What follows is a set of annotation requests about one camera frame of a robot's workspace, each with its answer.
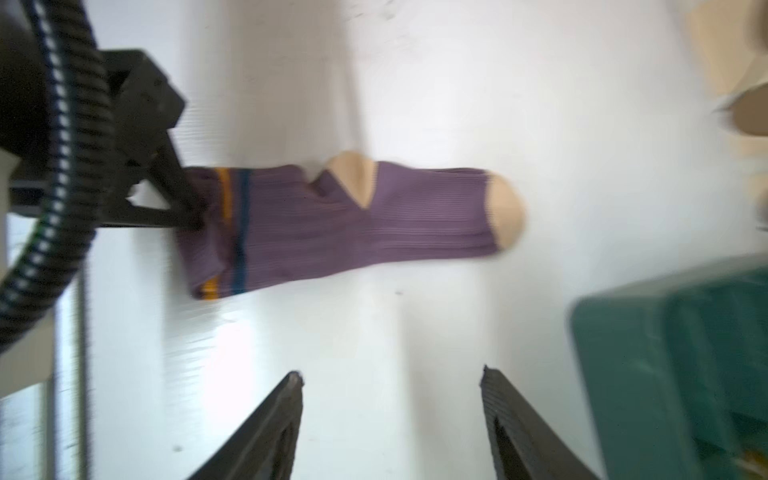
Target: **cable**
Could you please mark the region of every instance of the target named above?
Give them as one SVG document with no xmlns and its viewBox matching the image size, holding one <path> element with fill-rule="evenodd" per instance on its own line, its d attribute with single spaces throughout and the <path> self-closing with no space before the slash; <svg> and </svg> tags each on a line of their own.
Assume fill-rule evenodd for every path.
<svg viewBox="0 0 768 480">
<path fill-rule="evenodd" d="M 45 64 L 50 182 L 23 253 L 0 285 L 0 353 L 45 315 L 99 226 L 114 120 L 81 0 L 22 0 Z"/>
</svg>

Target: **blue stripe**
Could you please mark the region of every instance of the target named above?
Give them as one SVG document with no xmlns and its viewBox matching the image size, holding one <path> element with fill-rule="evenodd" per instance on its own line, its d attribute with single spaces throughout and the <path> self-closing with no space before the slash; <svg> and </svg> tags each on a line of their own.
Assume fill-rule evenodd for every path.
<svg viewBox="0 0 768 480">
<path fill-rule="evenodd" d="M 249 203 L 250 203 L 250 188 L 249 178 L 250 170 L 247 168 L 237 169 L 237 181 L 240 182 L 240 219 L 238 224 L 240 225 L 237 231 L 237 239 L 235 241 L 235 258 L 234 258 L 234 275 L 232 279 L 232 294 L 245 292 L 245 240 L 248 235 L 248 220 L 249 220 Z"/>
</svg>

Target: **sock toe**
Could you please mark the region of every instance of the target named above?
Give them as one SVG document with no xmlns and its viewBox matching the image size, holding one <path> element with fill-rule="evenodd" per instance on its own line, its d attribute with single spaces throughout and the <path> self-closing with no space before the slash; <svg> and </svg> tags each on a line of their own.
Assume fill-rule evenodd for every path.
<svg viewBox="0 0 768 480">
<path fill-rule="evenodd" d="M 353 151 L 344 151 L 326 164 L 326 170 L 362 209 L 370 207 L 373 200 L 377 169 L 375 161 Z"/>
<path fill-rule="evenodd" d="M 525 205 L 503 177 L 488 172 L 485 213 L 499 250 L 515 244 L 525 228 Z"/>
</svg>

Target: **beige sock toe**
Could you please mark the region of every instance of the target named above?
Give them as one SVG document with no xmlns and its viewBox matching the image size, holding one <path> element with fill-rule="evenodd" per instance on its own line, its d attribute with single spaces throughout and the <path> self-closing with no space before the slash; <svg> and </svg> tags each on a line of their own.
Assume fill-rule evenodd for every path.
<svg viewBox="0 0 768 480">
<path fill-rule="evenodd" d="M 525 206 L 507 180 L 488 172 L 485 212 L 496 246 L 505 250 L 515 244 L 525 228 Z"/>
</svg>

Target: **beige sock heel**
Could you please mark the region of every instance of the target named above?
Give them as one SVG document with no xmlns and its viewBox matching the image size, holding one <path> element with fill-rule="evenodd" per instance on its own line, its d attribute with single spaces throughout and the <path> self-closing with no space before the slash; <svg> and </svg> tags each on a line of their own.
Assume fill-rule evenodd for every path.
<svg viewBox="0 0 768 480">
<path fill-rule="evenodd" d="M 326 169 L 360 208 L 367 209 L 376 188 L 378 164 L 353 151 L 344 151 L 328 161 Z"/>
</svg>

